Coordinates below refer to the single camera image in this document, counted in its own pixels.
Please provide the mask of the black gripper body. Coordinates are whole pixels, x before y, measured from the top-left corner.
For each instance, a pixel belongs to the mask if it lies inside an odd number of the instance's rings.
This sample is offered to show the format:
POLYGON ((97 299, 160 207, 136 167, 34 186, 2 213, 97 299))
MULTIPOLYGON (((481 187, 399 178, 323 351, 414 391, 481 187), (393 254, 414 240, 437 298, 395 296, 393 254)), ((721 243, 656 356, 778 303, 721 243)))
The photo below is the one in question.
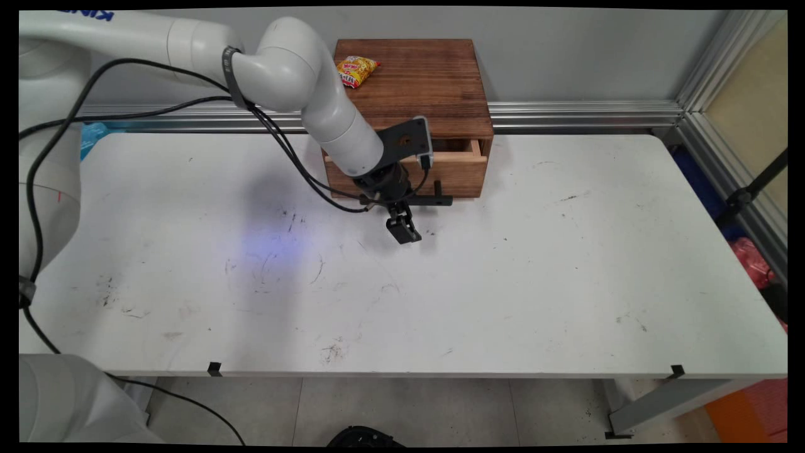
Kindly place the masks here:
POLYGON ((384 206, 393 212, 410 211, 405 200, 412 192, 408 170, 400 163, 380 167, 371 173, 352 179, 352 183, 362 192, 363 198, 381 201, 381 204, 365 204, 366 210, 374 206, 384 206))

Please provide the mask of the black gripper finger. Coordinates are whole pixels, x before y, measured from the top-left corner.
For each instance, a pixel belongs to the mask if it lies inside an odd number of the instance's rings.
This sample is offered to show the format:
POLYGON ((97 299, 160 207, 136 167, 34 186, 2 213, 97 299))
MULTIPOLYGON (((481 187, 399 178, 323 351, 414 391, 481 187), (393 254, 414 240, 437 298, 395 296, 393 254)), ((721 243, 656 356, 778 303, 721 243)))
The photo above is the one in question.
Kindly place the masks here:
POLYGON ((406 239, 404 243, 416 243, 422 240, 421 235, 415 228, 413 223, 413 215, 407 201, 402 202, 404 212, 402 214, 402 223, 405 226, 406 239))
POLYGON ((399 244, 411 243, 411 212, 406 201, 388 204, 386 210, 390 215, 386 229, 399 244))

